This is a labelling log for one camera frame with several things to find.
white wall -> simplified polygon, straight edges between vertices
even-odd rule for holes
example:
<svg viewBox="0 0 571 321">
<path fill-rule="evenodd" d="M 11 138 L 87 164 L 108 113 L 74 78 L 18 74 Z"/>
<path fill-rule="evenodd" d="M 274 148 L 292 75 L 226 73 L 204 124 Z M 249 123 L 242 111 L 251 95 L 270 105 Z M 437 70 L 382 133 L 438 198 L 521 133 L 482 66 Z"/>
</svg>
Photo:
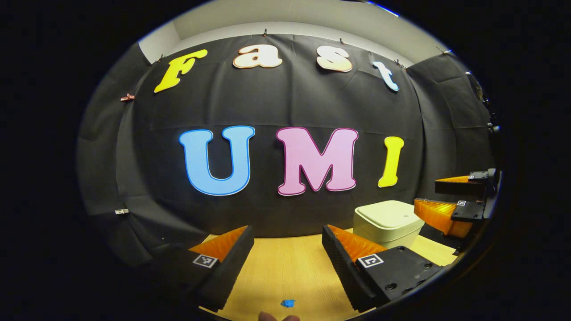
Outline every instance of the white wall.
<svg viewBox="0 0 571 321">
<path fill-rule="evenodd" d="M 139 47 L 147 60 L 153 63 L 159 60 L 161 55 L 169 55 L 171 49 L 179 42 L 180 37 L 173 21 L 171 21 L 139 40 Z"/>
<path fill-rule="evenodd" d="M 354 34 L 346 33 L 344 31 L 332 29 L 329 27 L 310 25 L 309 23 L 280 21 L 242 23 L 240 25 L 227 26 L 206 31 L 179 41 L 176 45 L 172 46 L 168 50 L 168 53 L 165 53 L 165 55 L 170 55 L 176 53 L 177 51 L 181 51 L 183 49 L 217 39 L 237 37 L 241 35 L 263 34 L 264 29 L 268 29 L 269 34 L 309 35 L 313 37 L 331 39 L 334 41 L 339 41 L 339 38 L 342 38 L 343 42 L 348 45 L 371 51 L 391 60 L 398 59 L 399 62 L 406 67 L 413 64 L 407 57 L 403 56 L 402 54 L 396 53 L 384 46 L 379 45 L 378 43 L 374 43 Z"/>
</svg>

ceiling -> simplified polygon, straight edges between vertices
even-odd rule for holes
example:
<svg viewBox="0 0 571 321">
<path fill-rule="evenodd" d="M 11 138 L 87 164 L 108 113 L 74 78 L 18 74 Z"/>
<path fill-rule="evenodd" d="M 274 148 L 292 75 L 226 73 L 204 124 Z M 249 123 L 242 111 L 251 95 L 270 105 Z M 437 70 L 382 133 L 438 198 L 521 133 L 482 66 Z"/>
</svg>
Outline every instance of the ceiling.
<svg viewBox="0 0 571 321">
<path fill-rule="evenodd" d="M 300 22 L 378 43 L 417 63 L 448 48 L 402 16 L 371 3 L 341 0 L 214 0 L 173 20 L 180 39 L 242 23 Z"/>
</svg>

pink letter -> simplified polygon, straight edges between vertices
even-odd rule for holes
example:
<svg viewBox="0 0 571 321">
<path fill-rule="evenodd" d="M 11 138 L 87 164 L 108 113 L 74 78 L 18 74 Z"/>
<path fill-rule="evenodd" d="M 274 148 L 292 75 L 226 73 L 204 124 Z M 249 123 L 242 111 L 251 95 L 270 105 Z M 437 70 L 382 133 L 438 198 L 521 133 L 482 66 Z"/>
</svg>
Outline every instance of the pink letter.
<svg viewBox="0 0 571 321">
<path fill-rule="evenodd" d="M 278 193 L 285 196 L 305 192 L 301 183 L 301 170 L 311 185 L 319 191 L 331 169 L 331 180 L 325 184 L 329 191 L 350 190 L 357 182 L 353 179 L 353 147 L 359 138 L 356 130 L 339 128 L 333 131 L 323 154 L 303 127 L 287 127 L 278 130 L 276 137 L 284 143 L 284 183 Z"/>
</svg>

white box lid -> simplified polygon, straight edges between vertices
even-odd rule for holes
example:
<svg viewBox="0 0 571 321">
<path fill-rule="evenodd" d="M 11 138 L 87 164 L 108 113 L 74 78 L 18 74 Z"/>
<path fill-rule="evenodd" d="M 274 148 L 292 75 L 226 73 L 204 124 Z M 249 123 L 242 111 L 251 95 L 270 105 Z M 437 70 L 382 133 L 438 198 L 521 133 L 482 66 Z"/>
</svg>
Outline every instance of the white box lid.
<svg viewBox="0 0 571 321">
<path fill-rule="evenodd" d="M 383 231 L 383 239 L 395 240 L 424 225 L 415 215 L 415 206 L 398 200 L 360 206 L 355 213 Z"/>
</svg>

yellow letter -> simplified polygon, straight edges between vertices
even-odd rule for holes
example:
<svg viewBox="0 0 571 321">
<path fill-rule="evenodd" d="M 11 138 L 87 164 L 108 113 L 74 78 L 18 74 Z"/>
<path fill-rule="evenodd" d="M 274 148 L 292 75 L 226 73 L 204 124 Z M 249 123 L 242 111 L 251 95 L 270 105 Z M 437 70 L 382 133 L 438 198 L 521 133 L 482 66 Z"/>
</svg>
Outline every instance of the yellow letter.
<svg viewBox="0 0 571 321">
<path fill-rule="evenodd" d="M 155 88 L 155 93 L 176 86 L 180 82 L 180 79 L 176 77 L 178 76 L 178 72 L 180 71 L 181 75 L 186 74 L 194 65 L 195 58 L 203 58 L 207 53 L 208 51 L 203 49 L 171 60 L 171 62 L 168 63 L 169 66 L 167 72 L 164 74 L 163 80 Z"/>
<path fill-rule="evenodd" d="M 387 137 L 385 146 L 387 147 L 387 161 L 383 177 L 379 179 L 379 187 L 393 186 L 399 180 L 396 176 L 396 169 L 399 166 L 400 149 L 404 146 L 404 140 L 400 137 Z"/>
<path fill-rule="evenodd" d="M 342 71 L 344 73 L 353 69 L 351 62 L 346 59 L 349 57 L 349 54 L 341 48 L 321 46 L 317 48 L 317 54 L 320 55 L 320 57 L 317 58 L 317 63 L 322 68 Z"/>
<path fill-rule="evenodd" d="M 233 61 L 236 68 L 254 68 L 261 66 L 264 68 L 273 68 L 281 65 L 282 60 L 278 58 L 278 48 L 272 45 L 253 45 L 238 50 L 240 54 Z"/>
</svg>

